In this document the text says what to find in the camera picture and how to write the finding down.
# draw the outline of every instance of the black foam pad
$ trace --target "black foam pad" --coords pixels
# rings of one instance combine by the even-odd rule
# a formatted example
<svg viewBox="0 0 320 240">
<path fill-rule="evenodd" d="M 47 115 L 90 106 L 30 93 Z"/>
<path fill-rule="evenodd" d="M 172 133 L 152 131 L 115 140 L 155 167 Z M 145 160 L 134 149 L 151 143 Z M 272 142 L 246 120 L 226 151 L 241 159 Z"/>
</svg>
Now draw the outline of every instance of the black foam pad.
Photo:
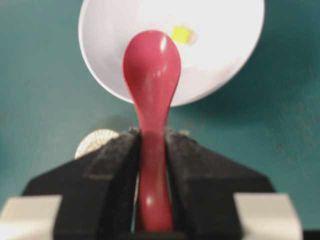
<svg viewBox="0 0 320 240">
<path fill-rule="evenodd" d="M 23 195 L 62 195 L 54 240 L 129 232 L 139 149 L 139 132 L 123 133 L 99 150 L 35 177 Z"/>
<path fill-rule="evenodd" d="M 319 240 L 320 230 L 305 230 L 303 231 L 303 240 Z"/>
<path fill-rule="evenodd" d="M 233 194 L 274 192 L 268 178 L 174 131 L 167 132 L 166 144 L 179 230 L 194 239 L 241 239 Z"/>
</svg>

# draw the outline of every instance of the spoon handle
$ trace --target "spoon handle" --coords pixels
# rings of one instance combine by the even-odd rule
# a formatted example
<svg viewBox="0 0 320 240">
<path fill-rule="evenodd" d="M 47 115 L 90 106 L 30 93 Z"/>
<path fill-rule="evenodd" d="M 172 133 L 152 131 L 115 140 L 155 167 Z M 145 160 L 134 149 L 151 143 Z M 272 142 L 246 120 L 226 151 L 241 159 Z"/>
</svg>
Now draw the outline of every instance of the spoon handle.
<svg viewBox="0 0 320 240">
<path fill-rule="evenodd" d="M 138 204 L 144 231 L 173 231 L 163 129 L 150 131 L 142 129 Z"/>
</svg>

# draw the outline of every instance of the yellow sticker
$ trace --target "yellow sticker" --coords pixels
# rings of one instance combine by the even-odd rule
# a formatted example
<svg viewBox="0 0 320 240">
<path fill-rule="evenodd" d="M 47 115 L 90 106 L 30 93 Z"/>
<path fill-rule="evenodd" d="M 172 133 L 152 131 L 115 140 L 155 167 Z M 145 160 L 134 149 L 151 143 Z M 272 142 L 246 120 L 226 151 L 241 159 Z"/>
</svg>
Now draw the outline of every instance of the yellow sticker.
<svg viewBox="0 0 320 240">
<path fill-rule="evenodd" d="M 178 43 L 188 44 L 191 33 L 186 27 L 175 26 L 172 30 L 171 38 Z"/>
</svg>

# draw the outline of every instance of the white bowl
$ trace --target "white bowl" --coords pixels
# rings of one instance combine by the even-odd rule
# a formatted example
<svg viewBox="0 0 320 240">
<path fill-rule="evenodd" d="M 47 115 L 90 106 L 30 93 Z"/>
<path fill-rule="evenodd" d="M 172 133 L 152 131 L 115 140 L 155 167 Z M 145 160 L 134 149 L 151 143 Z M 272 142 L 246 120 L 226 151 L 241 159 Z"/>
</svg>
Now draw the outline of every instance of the white bowl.
<svg viewBox="0 0 320 240">
<path fill-rule="evenodd" d="M 139 32 L 176 26 L 196 35 L 177 43 L 181 76 L 171 106 L 199 100 L 230 80 L 253 52 L 264 22 L 264 0 L 84 0 L 78 37 L 97 82 L 132 103 L 122 73 L 127 44 Z"/>
</svg>

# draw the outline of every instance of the spoon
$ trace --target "spoon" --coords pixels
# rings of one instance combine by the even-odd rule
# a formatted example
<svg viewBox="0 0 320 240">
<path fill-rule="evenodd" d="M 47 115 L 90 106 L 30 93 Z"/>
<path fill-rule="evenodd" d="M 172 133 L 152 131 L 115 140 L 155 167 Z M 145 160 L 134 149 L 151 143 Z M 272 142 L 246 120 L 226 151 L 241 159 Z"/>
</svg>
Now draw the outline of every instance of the spoon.
<svg viewBox="0 0 320 240">
<path fill-rule="evenodd" d="M 166 179 L 165 127 L 180 71 L 174 42 L 157 30 L 136 35 L 123 57 L 124 78 L 141 128 L 137 215 L 147 232 L 174 228 Z"/>
</svg>

